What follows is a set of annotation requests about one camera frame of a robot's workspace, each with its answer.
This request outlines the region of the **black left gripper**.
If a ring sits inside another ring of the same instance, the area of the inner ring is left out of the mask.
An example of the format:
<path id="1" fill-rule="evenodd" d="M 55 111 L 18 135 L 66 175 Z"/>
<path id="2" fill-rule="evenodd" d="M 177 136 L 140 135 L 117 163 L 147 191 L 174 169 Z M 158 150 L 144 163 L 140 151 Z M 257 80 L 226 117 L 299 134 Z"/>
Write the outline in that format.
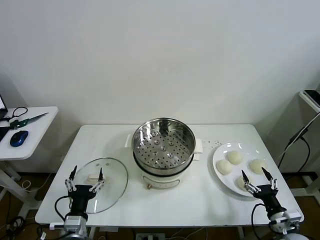
<path id="1" fill-rule="evenodd" d="M 89 200 L 96 197 L 96 194 L 104 185 L 103 168 L 100 168 L 98 182 L 94 186 L 74 185 L 73 180 L 77 172 L 77 166 L 71 171 L 69 177 L 65 180 L 65 186 L 70 192 L 72 199 L 71 212 L 86 212 Z"/>

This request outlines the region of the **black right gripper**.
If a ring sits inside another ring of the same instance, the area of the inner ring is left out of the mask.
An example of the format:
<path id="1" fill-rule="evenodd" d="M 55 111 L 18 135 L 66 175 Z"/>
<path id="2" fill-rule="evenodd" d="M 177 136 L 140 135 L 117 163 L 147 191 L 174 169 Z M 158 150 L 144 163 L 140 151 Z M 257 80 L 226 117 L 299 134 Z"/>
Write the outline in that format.
<path id="1" fill-rule="evenodd" d="M 269 184 L 254 186 L 250 183 L 248 176 L 242 170 L 242 179 L 244 188 L 255 198 L 262 200 L 264 203 L 267 215 L 275 215 L 280 212 L 285 212 L 287 209 L 282 207 L 276 195 L 278 193 L 278 181 L 264 168 L 261 168 Z"/>

